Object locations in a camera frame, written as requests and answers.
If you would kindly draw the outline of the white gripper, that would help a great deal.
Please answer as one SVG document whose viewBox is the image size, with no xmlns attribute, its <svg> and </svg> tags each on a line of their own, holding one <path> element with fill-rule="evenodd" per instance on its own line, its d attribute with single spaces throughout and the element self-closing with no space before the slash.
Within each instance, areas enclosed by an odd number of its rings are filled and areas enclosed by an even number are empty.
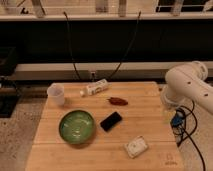
<svg viewBox="0 0 213 171">
<path fill-rule="evenodd" d="M 169 124 L 180 106 L 182 98 L 173 92 L 169 87 L 164 87 L 160 93 L 163 104 L 163 118 L 166 124 Z"/>
</svg>

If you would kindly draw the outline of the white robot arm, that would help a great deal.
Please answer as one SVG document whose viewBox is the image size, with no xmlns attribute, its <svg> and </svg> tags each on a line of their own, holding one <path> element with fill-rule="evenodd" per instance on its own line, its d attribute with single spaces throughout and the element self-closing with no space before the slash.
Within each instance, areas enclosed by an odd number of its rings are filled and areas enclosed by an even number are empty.
<svg viewBox="0 0 213 171">
<path fill-rule="evenodd" d="M 166 84 L 160 93 L 166 123 L 172 120 L 186 98 L 213 115 L 213 87 L 205 82 L 207 77 L 208 68 L 200 61 L 178 65 L 166 72 Z"/>
</svg>

